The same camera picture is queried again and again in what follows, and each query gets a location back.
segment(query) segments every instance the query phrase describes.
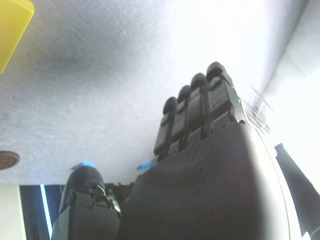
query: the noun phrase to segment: yellow block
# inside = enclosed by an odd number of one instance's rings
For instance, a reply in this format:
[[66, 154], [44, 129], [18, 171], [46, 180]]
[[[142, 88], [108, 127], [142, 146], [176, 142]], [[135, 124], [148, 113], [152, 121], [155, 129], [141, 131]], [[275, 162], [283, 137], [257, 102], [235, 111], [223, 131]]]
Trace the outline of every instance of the yellow block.
[[0, 74], [24, 34], [35, 8], [29, 0], [0, 0]]

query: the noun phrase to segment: blue light strip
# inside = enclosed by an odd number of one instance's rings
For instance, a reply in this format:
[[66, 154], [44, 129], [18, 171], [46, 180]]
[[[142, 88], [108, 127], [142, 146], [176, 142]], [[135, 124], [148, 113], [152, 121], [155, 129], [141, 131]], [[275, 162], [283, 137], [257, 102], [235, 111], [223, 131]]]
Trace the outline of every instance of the blue light strip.
[[51, 236], [52, 236], [52, 225], [51, 225], [51, 219], [50, 219], [50, 214], [49, 214], [49, 207], [48, 207], [48, 203], [47, 203], [45, 185], [40, 184], [40, 189], [41, 189], [41, 195], [42, 195], [42, 201], [43, 201], [43, 208], [44, 208], [44, 214], [45, 214], [45, 219], [46, 219], [46, 225], [48, 227], [49, 237], [51, 239]]

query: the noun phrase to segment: white wall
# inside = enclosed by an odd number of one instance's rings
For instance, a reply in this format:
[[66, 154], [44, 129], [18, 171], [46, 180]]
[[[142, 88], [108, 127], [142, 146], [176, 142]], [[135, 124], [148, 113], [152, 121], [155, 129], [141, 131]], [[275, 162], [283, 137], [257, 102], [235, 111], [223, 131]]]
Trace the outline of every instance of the white wall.
[[18, 185], [0, 185], [0, 239], [27, 239]]
[[302, 13], [264, 98], [275, 112], [273, 132], [320, 192], [320, 1]]

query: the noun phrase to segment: blue object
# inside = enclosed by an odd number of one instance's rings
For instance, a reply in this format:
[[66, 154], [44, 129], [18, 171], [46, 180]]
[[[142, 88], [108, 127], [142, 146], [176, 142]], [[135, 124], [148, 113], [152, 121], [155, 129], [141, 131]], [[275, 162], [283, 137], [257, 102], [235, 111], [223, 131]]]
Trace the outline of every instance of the blue object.
[[88, 162], [88, 161], [83, 161], [77, 165], [75, 165], [73, 168], [71, 168], [72, 170], [76, 170], [82, 166], [89, 166], [89, 167], [92, 167], [92, 168], [96, 168], [96, 165], [94, 165], [92, 162]]
[[151, 161], [147, 161], [145, 163], [142, 163], [140, 166], [138, 166], [137, 170], [146, 170], [150, 167]]

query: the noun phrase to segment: back of robotic hand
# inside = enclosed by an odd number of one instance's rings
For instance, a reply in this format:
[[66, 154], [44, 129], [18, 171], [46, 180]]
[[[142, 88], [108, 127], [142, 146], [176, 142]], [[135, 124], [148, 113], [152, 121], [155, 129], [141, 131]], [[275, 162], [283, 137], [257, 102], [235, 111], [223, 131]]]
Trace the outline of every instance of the back of robotic hand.
[[[65, 188], [73, 197], [62, 198], [52, 239], [301, 239], [284, 175], [246, 122], [222, 65], [215, 62], [206, 75], [195, 75], [178, 99], [167, 100], [163, 114], [156, 157], [137, 178], [119, 229], [116, 211], [95, 200], [95, 194], [104, 199], [99, 191], [103, 181], [96, 181], [86, 191]], [[71, 215], [72, 208], [81, 214]], [[104, 231], [97, 234], [100, 228]]]

